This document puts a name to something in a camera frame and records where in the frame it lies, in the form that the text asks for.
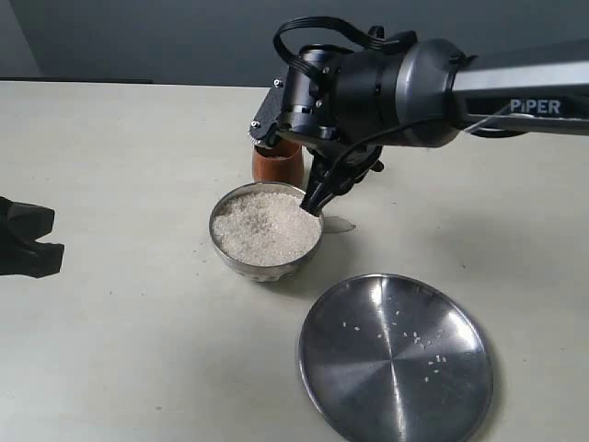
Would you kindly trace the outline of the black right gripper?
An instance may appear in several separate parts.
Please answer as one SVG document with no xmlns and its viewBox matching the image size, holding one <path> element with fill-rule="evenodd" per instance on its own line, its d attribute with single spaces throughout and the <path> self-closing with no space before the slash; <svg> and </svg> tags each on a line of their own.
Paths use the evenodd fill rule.
<svg viewBox="0 0 589 442">
<path fill-rule="evenodd" d="M 298 55 L 332 80 L 337 75 L 341 58 L 349 53 L 349 49 L 340 46 L 310 44 Z M 329 90 L 320 91 L 310 78 L 289 67 L 277 117 L 278 130 L 286 138 L 303 143 L 335 142 L 339 137 L 336 125 L 329 104 Z M 300 207 L 311 215 L 320 215 L 328 203 L 348 193 L 353 186 L 349 170 L 343 165 L 314 156 Z"/>
</svg>

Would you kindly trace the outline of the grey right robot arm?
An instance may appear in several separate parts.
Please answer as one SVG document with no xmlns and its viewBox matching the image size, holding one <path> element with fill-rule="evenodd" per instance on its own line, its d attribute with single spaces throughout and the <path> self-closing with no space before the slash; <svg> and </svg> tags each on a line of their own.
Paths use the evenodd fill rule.
<svg viewBox="0 0 589 442">
<path fill-rule="evenodd" d="M 379 49 L 311 45 L 286 54 L 277 132 L 310 148 L 302 202 L 317 215 L 370 170 L 387 145 L 436 148 L 459 133 L 509 138 L 588 132 L 588 43 L 468 56 L 401 33 Z"/>
</svg>

